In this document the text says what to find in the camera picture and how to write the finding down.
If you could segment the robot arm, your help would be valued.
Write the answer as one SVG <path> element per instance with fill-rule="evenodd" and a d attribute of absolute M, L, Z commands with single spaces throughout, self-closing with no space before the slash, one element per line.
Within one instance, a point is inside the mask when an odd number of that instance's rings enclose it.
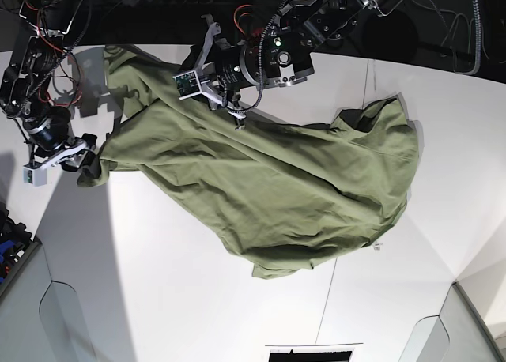
<path fill-rule="evenodd" d="M 259 35 L 234 44 L 206 14 L 207 31 L 194 65 L 173 78 L 179 98 L 206 98 L 211 110 L 226 110 L 242 130 L 246 114 L 259 105 L 242 102 L 242 89 L 254 87 L 262 95 L 305 82 L 315 72 L 311 54 L 332 36 L 350 31 L 359 13 L 369 9 L 385 17 L 403 1 L 281 0 Z"/>
<path fill-rule="evenodd" d="M 66 60 L 76 63 L 75 47 L 91 22 L 89 0 L 23 0 L 18 15 L 27 27 L 1 79 L 1 111 L 17 125 L 28 146 L 23 180 L 34 187 L 47 182 L 47 171 L 59 166 L 82 172 L 96 158 L 93 134 L 74 135 L 70 109 L 82 98 L 84 73 L 72 77 L 70 100 L 56 103 L 49 94 L 55 72 Z"/>

